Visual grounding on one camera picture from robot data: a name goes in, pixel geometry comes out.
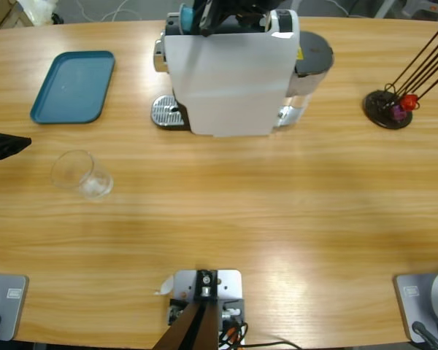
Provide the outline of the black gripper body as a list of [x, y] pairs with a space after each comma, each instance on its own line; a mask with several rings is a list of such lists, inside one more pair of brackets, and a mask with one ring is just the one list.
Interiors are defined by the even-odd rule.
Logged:
[[280, 5], [280, 0], [220, 1], [219, 22], [234, 16], [241, 23], [257, 23]]

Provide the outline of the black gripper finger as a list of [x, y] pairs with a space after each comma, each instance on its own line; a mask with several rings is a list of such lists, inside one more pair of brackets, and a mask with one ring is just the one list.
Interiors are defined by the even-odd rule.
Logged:
[[192, 34], [208, 37], [215, 33], [219, 10], [220, 2], [217, 0], [195, 0], [193, 3]]
[[31, 138], [0, 133], [0, 160], [11, 157], [31, 145]]

